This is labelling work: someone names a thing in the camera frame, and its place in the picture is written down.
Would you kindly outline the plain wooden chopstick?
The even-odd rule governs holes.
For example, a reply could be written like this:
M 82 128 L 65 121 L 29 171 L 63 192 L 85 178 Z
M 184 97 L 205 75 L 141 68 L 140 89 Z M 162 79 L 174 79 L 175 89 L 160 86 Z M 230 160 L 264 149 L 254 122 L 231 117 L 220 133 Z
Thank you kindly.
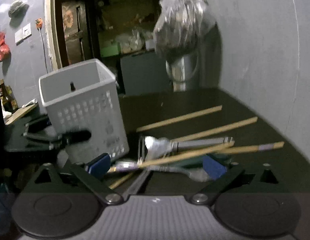
M 181 115 L 181 116 L 177 116 L 177 117 L 174 117 L 174 118 L 166 119 L 166 120 L 163 120 L 163 121 L 155 122 L 153 124 L 149 124 L 149 125 L 146 125 L 146 126 L 139 127 L 139 128 L 136 129 L 136 131 L 137 132 L 148 131 L 150 129 L 159 128 L 159 127 L 167 126 L 167 125 L 170 125 L 170 124 L 175 124 L 177 122 L 182 122 L 182 121 L 185 121 L 185 120 L 190 120 L 190 119 L 197 118 L 197 117 L 200 117 L 200 116 L 203 116 L 203 115 L 207 115 L 207 114 L 211 114 L 211 113 L 214 113 L 214 112 L 219 112 L 219 111 L 222 110 L 222 107 L 223 107 L 222 105 L 215 106 L 215 107 L 203 109 L 201 111 L 196 111 L 196 112 L 193 112 L 193 113 L 188 113 L 188 114 L 185 114 L 185 115 Z
M 242 121 L 234 122 L 232 124 L 216 127 L 216 128 L 213 128 L 213 129 L 209 129 L 207 131 L 202 131 L 202 132 L 199 132 L 199 133 L 186 135 L 184 137 L 175 138 L 175 139 L 172 139 L 172 141 L 181 141 L 181 142 L 183 142 L 183 141 L 201 139 L 201 138 L 209 137 L 211 135 L 215 135 L 215 134 L 231 131 L 233 129 L 237 129 L 237 128 L 241 128 L 241 127 L 244 127 L 244 126 L 248 126 L 248 125 L 256 123 L 257 121 L 258 121 L 258 117 L 254 116 L 252 118 L 248 118 L 248 119 L 245 119 L 245 120 L 242 120 Z

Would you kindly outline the green-handled utensil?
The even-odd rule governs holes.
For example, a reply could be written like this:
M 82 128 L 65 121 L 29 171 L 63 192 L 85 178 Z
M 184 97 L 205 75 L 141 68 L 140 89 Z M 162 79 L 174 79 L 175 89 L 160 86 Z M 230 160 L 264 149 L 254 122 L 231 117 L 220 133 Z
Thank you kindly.
M 166 173 L 180 173 L 196 182 L 215 181 L 224 175 L 232 161 L 225 154 L 207 154 L 174 164 L 152 165 L 148 170 Z

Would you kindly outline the white wall switch plate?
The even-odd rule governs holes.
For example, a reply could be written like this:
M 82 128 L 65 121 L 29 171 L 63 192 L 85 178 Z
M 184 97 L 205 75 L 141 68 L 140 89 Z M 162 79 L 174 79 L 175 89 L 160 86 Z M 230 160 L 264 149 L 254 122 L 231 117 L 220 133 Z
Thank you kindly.
M 31 36 L 31 34 L 31 23 L 28 23 L 26 26 L 15 32 L 15 43 L 18 44 L 22 42 L 24 39 Z

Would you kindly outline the bottles on side shelf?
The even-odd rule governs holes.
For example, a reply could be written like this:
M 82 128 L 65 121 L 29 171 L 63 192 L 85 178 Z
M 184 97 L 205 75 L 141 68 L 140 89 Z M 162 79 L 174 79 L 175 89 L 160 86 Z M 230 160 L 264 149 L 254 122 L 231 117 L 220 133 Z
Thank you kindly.
M 14 102 L 14 98 L 8 93 L 3 79 L 0 79 L 0 94 L 2 97 L 4 109 L 12 114 L 15 113 L 15 111 L 18 109 L 18 106 Z

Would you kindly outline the red bag on wall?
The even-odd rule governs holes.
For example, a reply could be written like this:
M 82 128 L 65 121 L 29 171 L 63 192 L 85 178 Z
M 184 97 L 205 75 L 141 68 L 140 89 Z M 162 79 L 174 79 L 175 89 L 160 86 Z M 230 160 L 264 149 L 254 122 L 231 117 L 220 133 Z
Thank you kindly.
M 0 62 L 3 62 L 10 54 L 10 48 L 5 43 L 5 33 L 0 32 Z

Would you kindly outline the purple-banded wooden chopstick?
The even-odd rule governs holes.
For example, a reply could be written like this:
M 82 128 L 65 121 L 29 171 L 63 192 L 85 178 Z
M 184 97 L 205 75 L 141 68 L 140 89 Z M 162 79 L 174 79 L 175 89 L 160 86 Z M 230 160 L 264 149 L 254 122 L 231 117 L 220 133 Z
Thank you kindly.
M 275 142 L 271 144 L 263 145 L 251 145 L 251 146 L 242 146 L 242 147 L 232 147 L 226 150 L 219 151 L 220 154 L 240 154 L 240 153 L 252 153 L 252 152 L 261 152 L 269 151 L 283 148 L 284 142 Z

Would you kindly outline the clear plastic bag of contents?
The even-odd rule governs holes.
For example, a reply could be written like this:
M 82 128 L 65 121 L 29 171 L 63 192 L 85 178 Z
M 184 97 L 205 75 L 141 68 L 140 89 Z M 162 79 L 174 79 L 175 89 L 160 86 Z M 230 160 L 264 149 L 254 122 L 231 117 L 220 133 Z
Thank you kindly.
M 153 30 L 156 54 L 174 63 L 192 53 L 215 26 L 207 0 L 161 0 Z

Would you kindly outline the green box on shelf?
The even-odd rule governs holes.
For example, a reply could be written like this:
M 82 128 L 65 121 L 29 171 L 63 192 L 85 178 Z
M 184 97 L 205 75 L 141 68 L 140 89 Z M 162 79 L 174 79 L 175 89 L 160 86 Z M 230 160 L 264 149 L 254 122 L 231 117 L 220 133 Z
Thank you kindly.
M 111 46 L 100 48 L 100 55 L 101 57 L 112 57 L 119 55 L 121 52 L 120 44 L 115 43 Z

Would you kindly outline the dark cabinet box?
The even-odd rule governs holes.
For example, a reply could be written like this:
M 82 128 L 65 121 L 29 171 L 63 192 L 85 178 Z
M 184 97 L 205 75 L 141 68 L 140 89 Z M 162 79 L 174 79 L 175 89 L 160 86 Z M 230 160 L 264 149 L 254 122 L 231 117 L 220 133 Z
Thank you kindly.
M 172 91 L 165 60 L 154 51 L 124 56 L 121 59 L 121 72 L 126 95 Z

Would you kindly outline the wooden side shelf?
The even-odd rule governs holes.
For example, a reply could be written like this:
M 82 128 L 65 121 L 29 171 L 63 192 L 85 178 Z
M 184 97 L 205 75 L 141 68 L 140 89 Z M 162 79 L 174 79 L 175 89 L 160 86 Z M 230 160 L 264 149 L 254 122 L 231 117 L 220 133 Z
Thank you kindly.
M 18 109 L 15 113 L 13 113 L 8 120 L 5 122 L 6 126 L 14 123 L 15 121 L 19 120 L 20 118 L 22 118 L 23 116 L 25 116 L 26 114 L 28 114 L 30 111 L 32 111 L 33 109 L 35 109 L 38 106 L 38 104 L 33 104 L 33 105 L 29 105 L 26 106 L 25 108 L 20 108 Z

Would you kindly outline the steel peeler with grey handle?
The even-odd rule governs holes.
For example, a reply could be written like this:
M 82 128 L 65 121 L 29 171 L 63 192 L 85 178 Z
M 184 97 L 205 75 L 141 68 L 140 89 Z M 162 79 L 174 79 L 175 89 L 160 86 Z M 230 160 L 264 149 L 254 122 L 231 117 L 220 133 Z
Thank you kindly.
M 139 138 L 138 161 L 158 159 L 170 153 L 196 150 L 213 145 L 233 142 L 233 137 L 221 137 L 212 139 L 190 140 L 190 141 L 171 141 L 167 138 L 155 138 L 142 136 Z

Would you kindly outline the white perforated utensil caddy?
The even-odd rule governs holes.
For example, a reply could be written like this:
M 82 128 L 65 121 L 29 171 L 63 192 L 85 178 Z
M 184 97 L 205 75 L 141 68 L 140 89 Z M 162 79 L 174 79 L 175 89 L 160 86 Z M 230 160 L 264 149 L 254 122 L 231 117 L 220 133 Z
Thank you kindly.
M 41 102 L 58 134 L 86 129 L 92 136 L 66 147 L 72 163 L 103 153 L 115 161 L 129 151 L 115 75 L 98 59 L 72 64 L 39 78 Z

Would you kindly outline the orange wall hook ornament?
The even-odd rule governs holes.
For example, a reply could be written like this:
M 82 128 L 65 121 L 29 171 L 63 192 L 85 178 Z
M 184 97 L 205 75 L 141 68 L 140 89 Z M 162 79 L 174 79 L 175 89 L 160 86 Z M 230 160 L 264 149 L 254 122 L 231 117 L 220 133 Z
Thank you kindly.
M 35 20 L 36 28 L 40 30 L 43 27 L 43 20 L 41 18 L 38 18 Z

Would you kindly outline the dark mesh bag on wall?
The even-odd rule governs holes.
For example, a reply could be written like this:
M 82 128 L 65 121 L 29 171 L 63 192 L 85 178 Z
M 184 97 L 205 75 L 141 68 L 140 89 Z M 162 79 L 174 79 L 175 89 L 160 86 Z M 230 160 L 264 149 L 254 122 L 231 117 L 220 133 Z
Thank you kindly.
M 17 18 L 19 15 L 21 15 L 27 10 L 28 6 L 28 3 L 24 0 L 13 0 L 8 10 L 9 18 Z

